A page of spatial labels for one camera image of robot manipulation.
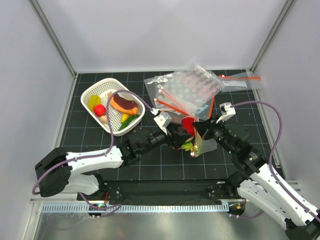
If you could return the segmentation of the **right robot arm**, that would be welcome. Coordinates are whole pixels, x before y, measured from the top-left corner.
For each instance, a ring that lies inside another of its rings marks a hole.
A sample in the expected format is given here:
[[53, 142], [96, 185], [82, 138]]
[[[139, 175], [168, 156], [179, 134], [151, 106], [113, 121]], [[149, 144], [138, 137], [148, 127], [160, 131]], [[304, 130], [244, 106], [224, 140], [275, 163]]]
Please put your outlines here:
[[264, 155], [249, 143], [241, 127], [228, 129], [217, 118], [194, 122], [204, 140], [215, 140], [227, 151], [237, 171], [225, 185], [230, 198], [244, 198], [273, 218], [290, 240], [320, 237], [320, 210], [305, 200], [268, 164]]

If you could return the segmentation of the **green toy celery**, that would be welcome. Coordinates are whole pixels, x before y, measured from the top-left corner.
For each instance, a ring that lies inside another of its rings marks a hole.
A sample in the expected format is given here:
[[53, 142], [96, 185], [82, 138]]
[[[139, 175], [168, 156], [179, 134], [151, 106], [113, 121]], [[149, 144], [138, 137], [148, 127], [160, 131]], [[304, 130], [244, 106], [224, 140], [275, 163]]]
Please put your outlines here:
[[199, 147], [196, 143], [189, 141], [189, 142], [185, 142], [182, 146], [181, 149], [185, 150], [185, 151], [190, 151], [192, 153], [198, 153], [199, 152]]

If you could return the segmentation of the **clear orange zip bag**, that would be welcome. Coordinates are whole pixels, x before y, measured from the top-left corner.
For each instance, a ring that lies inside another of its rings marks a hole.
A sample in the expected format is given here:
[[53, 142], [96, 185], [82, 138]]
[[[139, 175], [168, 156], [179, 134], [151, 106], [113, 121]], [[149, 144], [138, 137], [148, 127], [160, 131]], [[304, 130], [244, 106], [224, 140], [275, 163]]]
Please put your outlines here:
[[[181, 124], [181, 120], [185, 117], [178, 117], [178, 123]], [[198, 152], [197, 153], [194, 153], [194, 152], [190, 152], [190, 151], [186, 151], [186, 152], [189, 152], [190, 156], [192, 158], [197, 158], [199, 157], [200, 155], [204, 154], [204, 153], [207, 153], [207, 152], [211, 152], [211, 151], [214, 151], [218, 148], [218, 145], [217, 143], [214, 141], [214, 140], [204, 140], [202, 139], [202, 137], [200, 136], [200, 134], [197, 132], [197, 130], [194, 128], [194, 132], [195, 134], [192, 135], [192, 137], [187, 140], [186, 142], [193, 142], [193, 143], [196, 143], [198, 145]]]

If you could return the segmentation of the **red toy bell pepper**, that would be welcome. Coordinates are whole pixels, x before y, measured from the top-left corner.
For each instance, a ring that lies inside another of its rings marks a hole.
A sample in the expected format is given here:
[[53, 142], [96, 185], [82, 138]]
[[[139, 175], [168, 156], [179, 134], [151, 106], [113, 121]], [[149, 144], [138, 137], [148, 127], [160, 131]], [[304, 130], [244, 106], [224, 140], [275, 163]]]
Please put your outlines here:
[[195, 119], [193, 117], [184, 117], [181, 120], [182, 126], [186, 129], [187, 133], [194, 136], [195, 135], [195, 129], [193, 126], [193, 123], [195, 122]]

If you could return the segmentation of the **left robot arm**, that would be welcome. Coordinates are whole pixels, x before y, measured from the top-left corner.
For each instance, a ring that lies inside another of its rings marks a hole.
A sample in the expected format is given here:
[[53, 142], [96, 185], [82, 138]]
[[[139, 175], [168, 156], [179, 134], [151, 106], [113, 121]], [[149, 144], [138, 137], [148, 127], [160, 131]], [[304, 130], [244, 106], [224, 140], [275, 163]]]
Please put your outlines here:
[[106, 195], [106, 188], [94, 171], [131, 166], [140, 161], [142, 155], [161, 145], [179, 149], [191, 137], [181, 124], [170, 123], [166, 130], [153, 132], [136, 128], [122, 142], [106, 149], [67, 152], [63, 147], [56, 147], [35, 165], [37, 181], [32, 193], [43, 198], [62, 192], [82, 193], [101, 200]]

